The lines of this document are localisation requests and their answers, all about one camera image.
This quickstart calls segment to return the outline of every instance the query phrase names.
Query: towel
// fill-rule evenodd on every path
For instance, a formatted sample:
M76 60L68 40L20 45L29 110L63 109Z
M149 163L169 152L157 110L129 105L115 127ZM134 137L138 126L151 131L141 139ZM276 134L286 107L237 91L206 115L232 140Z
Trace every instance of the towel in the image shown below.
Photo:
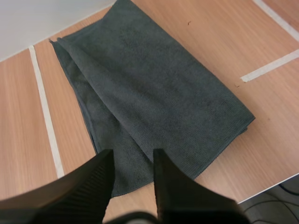
M96 153L114 150L112 196L153 181L156 148L195 179L254 119L130 0L52 44Z

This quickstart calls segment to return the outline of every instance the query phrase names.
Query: wooden table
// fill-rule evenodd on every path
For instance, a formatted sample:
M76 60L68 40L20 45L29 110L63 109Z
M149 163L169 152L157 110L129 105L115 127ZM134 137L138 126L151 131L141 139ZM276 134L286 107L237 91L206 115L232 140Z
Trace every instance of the wooden table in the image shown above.
M211 70L256 116L248 130L196 179L240 202L299 172L299 59L252 81L240 77L299 49L253 1L134 0ZM296 0L265 1L299 30ZM107 9L51 37L102 18ZM48 40L35 46L64 173L95 155L75 94ZM0 199L55 179L30 54L0 63ZM113 198L105 220L132 210L156 213L153 184Z

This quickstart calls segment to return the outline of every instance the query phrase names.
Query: dark floor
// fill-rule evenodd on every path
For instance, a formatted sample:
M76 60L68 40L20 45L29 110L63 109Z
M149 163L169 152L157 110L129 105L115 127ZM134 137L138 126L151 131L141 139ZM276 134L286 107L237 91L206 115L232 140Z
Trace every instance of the dark floor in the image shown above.
M294 194L283 190L281 185ZM240 206L252 224L299 224L299 175Z

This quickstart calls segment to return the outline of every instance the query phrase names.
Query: white tape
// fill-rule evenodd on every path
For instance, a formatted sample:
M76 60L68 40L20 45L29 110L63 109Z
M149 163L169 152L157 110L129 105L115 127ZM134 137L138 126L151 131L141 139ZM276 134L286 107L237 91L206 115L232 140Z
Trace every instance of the white tape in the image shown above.
M299 49L241 77L240 79L242 79L244 82L248 82L248 81L255 79L261 75L264 75L267 72L272 71L272 70L274 70L274 69L276 69L276 68L278 68L278 67L280 67L298 57L299 57Z
M271 9L263 0L253 0L269 17L278 23L289 35L299 42L299 32L295 30L287 21L281 18L273 9Z
M47 128L47 132L48 132L48 138L49 138L49 142L50 142L50 147L51 147L51 151L52 151L56 174L57 174L57 177L60 178L60 177L64 176L64 169L62 167L62 163L61 163L61 159L60 159L58 145L57 145L54 128L53 128L53 124L52 124L52 120L51 120L51 115L50 115L50 111L49 111L48 101L46 98L46 92L45 92L45 88L43 86L43 79L42 79L41 71L39 70L39 67L38 67L36 51L34 49L34 46L31 45L29 47L29 51L30 51L32 65L34 68L34 73L36 75L37 88L38 88L39 97L40 97L41 104L42 104L43 116L44 116L45 123L46 123L46 128Z

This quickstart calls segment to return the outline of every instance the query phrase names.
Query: cable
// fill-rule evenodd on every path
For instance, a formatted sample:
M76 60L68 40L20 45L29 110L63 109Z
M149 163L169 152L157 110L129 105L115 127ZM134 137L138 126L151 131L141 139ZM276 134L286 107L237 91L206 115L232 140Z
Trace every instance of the cable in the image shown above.
M291 205L299 207L298 204L295 204L295 203L292 203L292 202L286 202L286 201L281 201L281 200L269 200L269 201L263 201L263 202L259 202L259 203L256 203L254 205L251 205L247 209L245 209L244 212L248 211L249 209L251 209L251 208L253 208L253 207L255 207L255 206L259 205L259 204L269 203L269 202L283 202L283 203L287 203L287 204L291 204Z
M266 220L261 220L261 219L257 219L255 221L253 221L251 224L254 224L256 222L263 222L263 223L269 223L269 224L276 224L276 223L273 223L273 222L270 222L270 221L266 221Z
M266 195L270 195L270 196L276 198L277 200L281 201L277 196L275 196L275 195L273 195L273 194L270 194L270 193L267 193L267 192L264 192L264 194L266 194ZM293 214L293 216L297 219L297 222L299 223L299 219L297 218L297 216L295 215L295 213L290 209L290 207L287 206L286 203L284 203L283 201L281 201L281 203L284 204L284 206L285 206L285 207L286 207L286 208Z
M279 184L279 187L280 187L282 190L284 190L285 192L287 192L287 193L289 193L289 194L291 194L291 195L299 196L299 193L296 193L296 192L294 192L294 191L290 191L290 190L288 190L288 189L285 188L282 184Z

